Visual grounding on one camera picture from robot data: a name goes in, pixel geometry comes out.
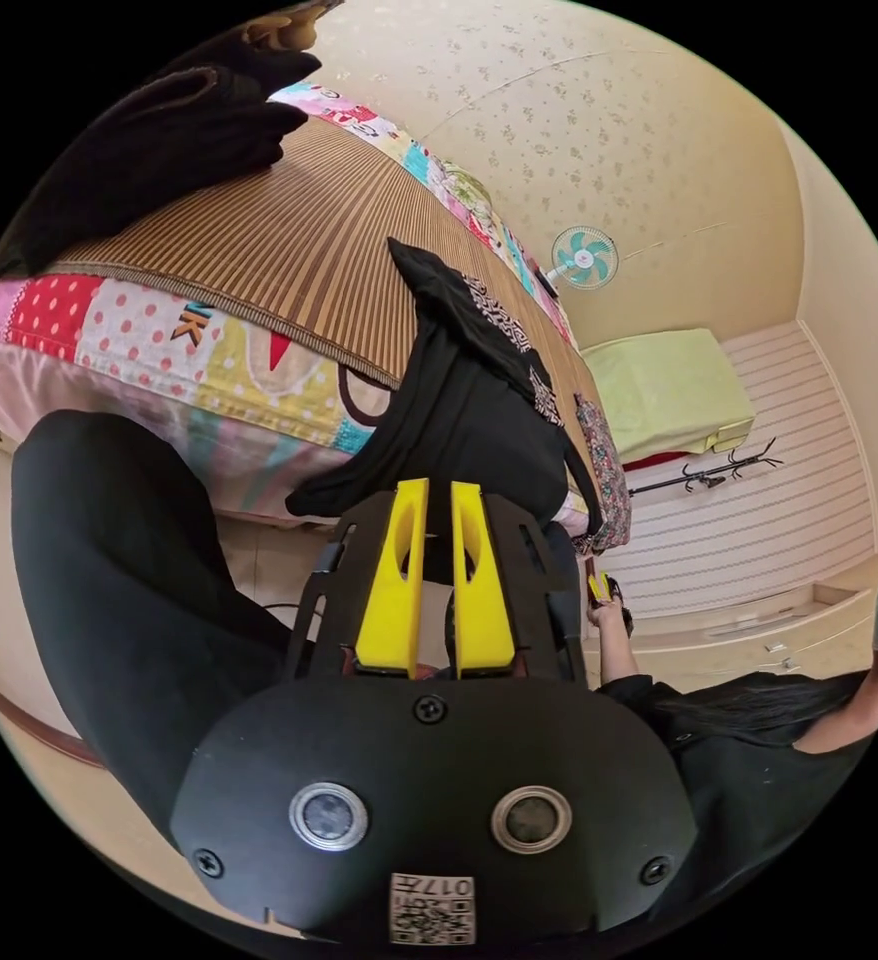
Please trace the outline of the person's right hand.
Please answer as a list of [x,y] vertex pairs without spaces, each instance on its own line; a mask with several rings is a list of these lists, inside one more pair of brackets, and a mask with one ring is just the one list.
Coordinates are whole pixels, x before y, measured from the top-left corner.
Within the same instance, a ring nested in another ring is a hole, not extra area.
[[586,613],[601,641],[614,640],[629,646],[634,629],[633,619],[631,611],[621,601],[613,599],[598,606],[588,606]]

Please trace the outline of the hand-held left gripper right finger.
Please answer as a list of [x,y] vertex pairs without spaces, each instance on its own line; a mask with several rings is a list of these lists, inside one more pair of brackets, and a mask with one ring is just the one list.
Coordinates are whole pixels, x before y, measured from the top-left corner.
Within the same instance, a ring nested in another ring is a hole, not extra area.
[[451,484],[451,524],[457,677],[507,673],[516,647],[479,486]]

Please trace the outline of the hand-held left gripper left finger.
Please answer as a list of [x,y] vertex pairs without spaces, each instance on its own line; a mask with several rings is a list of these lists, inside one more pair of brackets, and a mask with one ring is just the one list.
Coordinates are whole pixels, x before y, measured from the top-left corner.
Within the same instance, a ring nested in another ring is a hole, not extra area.
[[360,669],[418,671],[429,480],[402,481],[389,505],[354,651]]

